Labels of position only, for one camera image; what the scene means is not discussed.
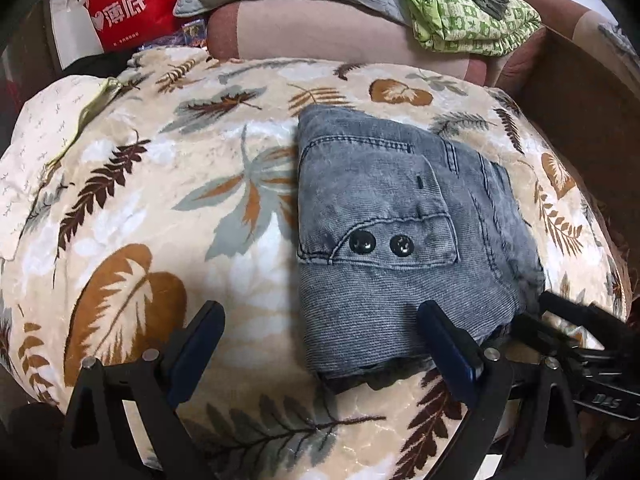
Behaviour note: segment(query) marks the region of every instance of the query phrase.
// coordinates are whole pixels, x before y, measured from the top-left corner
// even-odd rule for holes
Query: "beige blanket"
[[[585,197],[500,91],[388,64],[220,64],[192,48],[134,64],[77,139],[82,107],[121,84],[65,79],[45,90],[35,99],[73,135],[28,105],[21,144],[0,162],[0,360],[38,399],[64,410],[82,358],[134,360],[212,299],[226,330],[178,414],[222,478],[401,480],[433,465],[465,413],[437,372],[334,397],[305,369],[295,131],[314,102],[415,124],[503,165],[547,288],[626,317],[623,269]],[[74,84],[84,88],[75,104]],[[36,148],[41,164],[25,175],[20,150]]]

